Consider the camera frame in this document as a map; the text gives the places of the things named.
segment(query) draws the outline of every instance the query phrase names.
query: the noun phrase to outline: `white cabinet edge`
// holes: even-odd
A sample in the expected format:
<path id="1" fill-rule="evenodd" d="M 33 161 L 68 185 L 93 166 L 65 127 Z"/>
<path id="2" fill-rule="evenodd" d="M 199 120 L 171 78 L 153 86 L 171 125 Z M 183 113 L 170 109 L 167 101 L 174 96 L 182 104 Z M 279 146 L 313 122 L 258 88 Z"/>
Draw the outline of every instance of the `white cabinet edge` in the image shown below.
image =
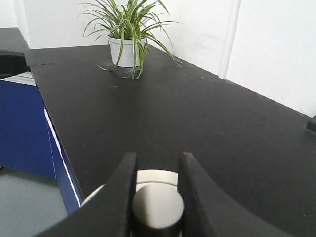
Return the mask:
<path id="1" fill-rule="evenodd" d="M 67 168 L 67 166 L 66 166 L 66 163 L 65 163 L 65 161 L 64 161 L 63 155 L 62 155 L 62 153 L 61 153 L 61 146 L 60 146 L 60 144 L 59 144 L 59 142 L 58 142 L 58 139 L 57 139 L 55 130 L 54 130 L 54 128 L 53 128 L 53 125 L 52 125 L 52 123 L 51 123 L 51 121 L 50 121 L 50 118 L 49 118 L 49 116 L 48 116 L 48 113 L 47 113 L 46 109 L 44 109 L 44 113 L 45 113 L 46 120 L 47 120 L 47 122 L 48 122 L 48 126 L 49 126 L 49 128 L 50 128 L 50 131 L 52 132 L 53 137 L 54 137 L 54 140 L 55 140 L 55 143 L 56 143 L 56 145 L 57 145 L 57 147 L 58 147 L 58 151 L 59 151 L 59 154 L 60 154 L 60 156 L 61 156 L 61 160 L 62 160 L 62 162 L 63 162 L 63 166 L 64 166 L 65 171 L 66 171 L 66 173 L 67 173 L 68 180 L 69 180 L 70 185 L 71 185 L 71 187 L 72 187 L 72 190 L 73 190 L 73 193 L 74 193 L 74 195 L 75 195 L 76 201 L 77 201 L 77 203 L 78 203 L 78 206 L 81 207 L 81 203 L 80 203 L 79 198 L 78 198 L 78 195 L 77 195 L 77 193 L 76 193 L 76 191 L 75 191 L 75 187 L 74 187 L 73 181 L 72 181 L 71 178 L 70 178 L 70 174 L 69 174 L 68 168 Z"/>
<path id="2" fill-rule="evenodd" d="M 18 84 L 23 84 L 23 85 L 31 85 L 31 86 L 36 86 L 34 79 L 32 77 L 31 72 L 24 72 L 18 75 L 14 75 L 8 78 L 2 79 L 3 81 L 8 81 L 8 82 L 13 82 L 13 83 L 18 83 Z"/>

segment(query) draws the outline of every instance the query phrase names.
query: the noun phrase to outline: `black countertop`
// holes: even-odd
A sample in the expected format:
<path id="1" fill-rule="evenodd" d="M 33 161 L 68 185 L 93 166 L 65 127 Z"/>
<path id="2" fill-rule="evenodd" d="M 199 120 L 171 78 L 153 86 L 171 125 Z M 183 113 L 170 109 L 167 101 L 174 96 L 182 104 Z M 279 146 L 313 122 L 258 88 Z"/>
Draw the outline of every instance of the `black countertop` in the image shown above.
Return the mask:
<path id="1" fill-rule="evenodd" d="M 125 151 L 139 169 L 177 171 L 181 151 L 247 209 L 292 234 L 316 234 L 316 138 L 310 117 L 151 47 L 139 80 L 107 46 L 26 55 L 86 197 Z"/>
<path id="2" fill-rule="evenodd" d="M 0 28 L 0 50 L 25 53 L 30 50 L 18 28 Z"/>

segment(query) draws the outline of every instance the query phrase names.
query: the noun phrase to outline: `cabinet door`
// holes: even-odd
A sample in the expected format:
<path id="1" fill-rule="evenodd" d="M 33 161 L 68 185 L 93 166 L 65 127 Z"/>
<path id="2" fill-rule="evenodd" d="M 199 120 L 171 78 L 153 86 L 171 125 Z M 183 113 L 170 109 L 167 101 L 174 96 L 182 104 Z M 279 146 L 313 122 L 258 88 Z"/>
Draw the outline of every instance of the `cabinet door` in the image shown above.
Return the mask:
<path id="1" fill-rule="evenodd" d="M 36 86 L 0 80 L 0 165 L 55 179 L 43 108 Z"/>
<path id="2" fill-rule="evenodd" d="M 48 113 L 44 110 L 49 128 L 49 139 L 54 160 L 57 183 L 63 198 L 67 214 L 70 215 L 81 207 L 82 198 L 77 186 L 75 176 L 68 163 L 65 152 L 58 141 Z"/>

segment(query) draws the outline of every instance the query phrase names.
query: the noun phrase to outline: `cylindrical object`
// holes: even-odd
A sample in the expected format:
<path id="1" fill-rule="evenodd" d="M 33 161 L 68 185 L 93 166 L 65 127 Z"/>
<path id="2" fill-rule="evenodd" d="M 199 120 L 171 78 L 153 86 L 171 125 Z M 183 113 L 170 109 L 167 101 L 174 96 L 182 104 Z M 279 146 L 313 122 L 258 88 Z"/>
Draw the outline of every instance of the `cylindrical object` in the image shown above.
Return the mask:
<path id="1" fill-rule="evenodd" d="M 152 183 L 134 196 L 133 235 L 135 237 L 178 237 L 184 211 L 181 195 L 170 185 Z"/>
<path id="2" fill-rule="evenodd" d="M 146 38 L 141 40 L 142 45 L 145 45 Z M 111 57 L 112 57 L 112 63 L 116 64 L 119 58 L 119 52 L 122 40 L 109 37 L 109 43 L 110 43 L 110 50 L 111 50 Z M 137 60 L 136 65 L 139 66 L 139 51 L 138 46 L 137 48 Z M 124 45 L 123 45 L 123 51 L 121 58 L 118 62 L 118 66 L 120 67 L 128 67 L 131 68 L 134 66 L 134 46 L 133 46 L 133 40 L 131 39 L 124 39 Z"/>

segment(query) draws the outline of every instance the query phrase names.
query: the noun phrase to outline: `white flower pot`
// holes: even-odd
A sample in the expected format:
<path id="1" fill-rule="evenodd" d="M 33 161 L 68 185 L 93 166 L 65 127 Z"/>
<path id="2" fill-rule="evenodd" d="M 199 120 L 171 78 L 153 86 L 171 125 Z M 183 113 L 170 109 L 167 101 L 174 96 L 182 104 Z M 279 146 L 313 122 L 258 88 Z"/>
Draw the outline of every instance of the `white flower pot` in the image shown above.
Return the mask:
<path id="1" fill-rule="evenodd" d="M 111 49 L 111 57 L 112 63 L 117 63 L 119 58 L 119 51 L 121 46 L 121 39 L 116 39 L 109 37 L 110 49 Z M 141 40 L 142 45 L 145 45 L 146 38 Z M 131 39 L 124 39 L 124 48 L 122 52 L 122 56 L 118 62 L 118 66 L 120 67 L 133 67 L 134 65 L 134 47 L 133 41 Z M 139 52 L 137 50 L 137 61 L 136 65 L 139 66 Z"/>

